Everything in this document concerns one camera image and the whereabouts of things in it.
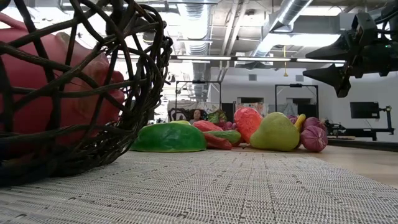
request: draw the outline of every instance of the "ceiling duct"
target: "ceiling duct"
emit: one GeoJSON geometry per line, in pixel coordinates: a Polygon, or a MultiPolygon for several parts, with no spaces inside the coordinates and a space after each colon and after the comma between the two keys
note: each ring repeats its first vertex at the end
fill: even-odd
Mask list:
{"type": "MultiPolygon", "coordinates": [[[[185,48],[188,55],[208,55],[210,45],[206,41],[210,34],[210,10],[209,4],[178,4],[181,15],[185,48]]],[[[194,80],[209,80],[210,66],[207,63],[192,63],[194,80]]],[[[203,89],[208,85],[192,85],[195,98],[206,96],[203,89]]]]}
{"type": "MultiPolygon", "coordinates": [[[[293,31],[294,22],[299,17],[300,13],[311,4],[312,0],[283,0],[280,9],[267,16],[267,19],[262,28],[263,40],[251,52],[252,57],[265,57],[274,45],[278,44],[278,36],[268,35],[270,32],[285,32],[293,31]]],[[[244,65],[237,65],[236,67],[254,69],[264,68],[260,62],[251,62],[244,65]]]]}

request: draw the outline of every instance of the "woven basket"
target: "woven basket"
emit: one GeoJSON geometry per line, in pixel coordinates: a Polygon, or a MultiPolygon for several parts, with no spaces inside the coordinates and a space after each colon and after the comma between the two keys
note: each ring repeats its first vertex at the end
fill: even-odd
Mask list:
{"type": "MultiPolygon", "coordinates": [[[[147,124],[148,114],[160,105],[162,91],[167,74],[169,57],[172,53],[172,39],[163,35],[165,22],[159,13],[150,6],[138,5],[127,0],[128,7],[123,8],[121,1],[99,0],[96,4],[89,0],[71,0],[74,18],[37,30],[30,18],[23,0],[15,0],[29,35],[8,43],[0,42],[0,55],[11,55],[20,60],[40,65],[47,79],[42,88],[27,89],[11,86],[9,74],[3,58],[0,57],[0,187],[18,185],[36,181],[50,176],[69,176],[80,174],[94,167],[110,164],[124,154],[128,146],[135,140],[137,132],[147,124]],[[89,11],[83,12],[80,4],[89,11]],[[112,5],[113,13],[107,16],[102,10],[112,5]],[[88,18],[99,14],[106,21],[106,33],[102,37],[88,22],[88,18]],[[83,24],[86,30],[98,41],[91,53],[80,64],[71,67],[71,56],[75,44],[76,28],[83,24]],[[49,60],[42,41],[38,37],[49,35],[58,30],[72,28],[70,43],[64,64],[49,60]],[[146,49],[142,49],[137,41],[137,33],[152,32],[154,41],[146,49]],[[137,49],[127,47],[124,40],[131,35],[137,49]],[[37,55],[27,54],[18,48],[34,43],[37,55]],[[118,59],[118,52],[124,54],[129,78],[120,83],[111,83],[113,69],[118,59]],[[109,70],[103,83],[96,83],[82,72],[86,65],[100,53],[111,56],[109,70]],[[139,55],[136,71],[132,70],[131,55],[139,55]],[[53,71],[61,71],[55,76],[53,71]],[[64,91],[65,85],[73,78],[83,80],[91,88],[89,91],[64,91]],[[124,103],[120,103],[109,94],[110,90],[122,90],[125,94],[124,103]],[[13,122],[15,113],[33,100],[46,96],[51,98],[52,111],[46,129],[38,133],[21,134],[15,132],[13,122]],[[83,98],[95,96],[95,109],[87,124],[60,126],[62,103],[67,98],[83,98]],[[103,102],[107,101],[121,111],[116,121],[100,125],[97,119],[103,102]],[[80,141],[60,144],[60,136],[68,136],[76,132],[82,133],[80,141]],[[26,149],[18,156],[4,156],[16,146],[23,145],[26,149]]],[[[0,2],[0,11],[8,7],[9,2],[0,2]]]]}

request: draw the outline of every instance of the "ceiling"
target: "ceiling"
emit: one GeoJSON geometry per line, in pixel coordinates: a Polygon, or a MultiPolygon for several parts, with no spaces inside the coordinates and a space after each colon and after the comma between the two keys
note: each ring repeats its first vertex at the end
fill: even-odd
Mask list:
{"type": "MultiPolygon", "coordinates": [[[[137,1],[143,4],[158,4],[160,6],[164,5],[164,1],[137,1]]],[[[277,12],[280,8],[281,0],[264,0],[264,1],[249,1],[246,5],[246,11],[241,12],[243,7],[243,0],[219,0],[216,4],[209,5],[210,8],[210,22],[208,30],[210,33],[202,40],[192,40],[187,38],[187,34],[190,32],[195,32],[196,27],[190,26],[189,24],[184,24],[186,20],[182,19],[180,14],[172,12],[162,12],[160,13],[163,20],[167,22],[167,27],[165,29],[165,35],[170,36],[174,40],[174,54],[185,55],[187,54],[187,48],[185,47],[187,43],[195,42],[207,42],[210,43],[209,50],[206,52],[207,55],[220,55],[223,43],[225,41],[225,34],[228,30],[228,22],[233,20],[231,34],[227,38],[227,43],[231,43],[231,36],[234,29],[237,30],[236,41],[231,48],[231,55],[243,54],[251,52],[260,44],[263,38],[263,25],[266,21],[267,15],[277,12]],[[231,8],[234,2],[239,2],[237,13],[234,18],[231,17],[231,8]],[[242,19],[239,21],[241,13],[244,13],[242,19]]],[[[336,16],[343,12],[347,7],[352,9],[348,10],[350,12],[358,12],[360,10],[367,11],[374,8],[382,7],[385,5],[386,1],[382,0],[367,0],[367,1],[353,1],[353,0],[314,0],[309,7],[304,9],[300,16],[336,16]]],[[[69,11],[67,7],[63,7],[61,10],[59,8],[58,0],[30,0],[27,1],[27,5],[30,6],[30,13],[34,18],[34,22],[38,28],[48,26],[57,22],[65,21],[73,17],[73,12],[69,11]]],[[[174,3],[170,3],[169,7],[178,10],[178,6],[174,3]]],[[[22,20],[21,16],[15,8],[9,7],[3,11],[9,16],[22,20]]],[[[89,20],[95,30],[101,35],[105,36],[105,22],[98,15],[95,15],[89,20]]],[[[83,26],[78,28],[78,41],[85,47],[92,48],[96,41],[91,35],[85,30],[83,26]]],[[[142,41],[142,36],[140,37],[141,44],[145,46],[142,41]]],[[[127,44],[130,47],[135,47],[134,41],[132,39],[127,40],[127,44]]],[[[280,45],[271,48],[270,53],[274,57],[305,57],[305,54],[315,50],[317,47],[306,47],[296,44],[280,45]]],[[[206,80],[216,80],[219,74],[219,64],[211,63],[211,69],[208,70],[207,76],[205,75],[203,79],[206,80]]],[[[225,85],[262,85],[264,83],[277,82],[280,83],[281,79],[286,82],[295,82],[295,76],[300,75],[300,73],[307,69],[313,68],[317,65],[309,65],[306,63],[274,63],[268,69],[254,69],[247,70],[245,68],[234,68],[231,64],[227,69],[226,75],[224,76],[223,84],[225,85]],[[285,73],[285,68],[287,68],[287,73],[289,78],[283,76],[285,73]],[[248,74],[256,74],[257,81],[248,81],[248,74]]],[[[126,72],[125,65],[123,63],[117,64],[117,69],[122,73],[126,72]]],[[[171,63],[170,64],[170,74],[175,76],[176,80],[192,80],[195,78],[195,71],[192,70],[192,63],[171,63]]],[[[191,84],[185,85],[183,83],[179,89],[181,89],[181,96],[192,96],[194,95],[194,90],[191,84]]],[[[206,88],[201,89],[202,93],[206,94],[206,88]]],[[[166,86],[164,88],[164,95],[169,98],[175,97],[175,86],[166,86]]]]}

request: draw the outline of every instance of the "gray rug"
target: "gray rug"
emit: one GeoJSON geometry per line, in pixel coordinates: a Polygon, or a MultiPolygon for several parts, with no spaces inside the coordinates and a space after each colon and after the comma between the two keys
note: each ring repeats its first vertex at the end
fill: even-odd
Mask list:
{"type": "Polygon", "coordinates": [[[305,154],[129,152],[0,189],[3,222],[398,223],[398,190],[305,154]]]}

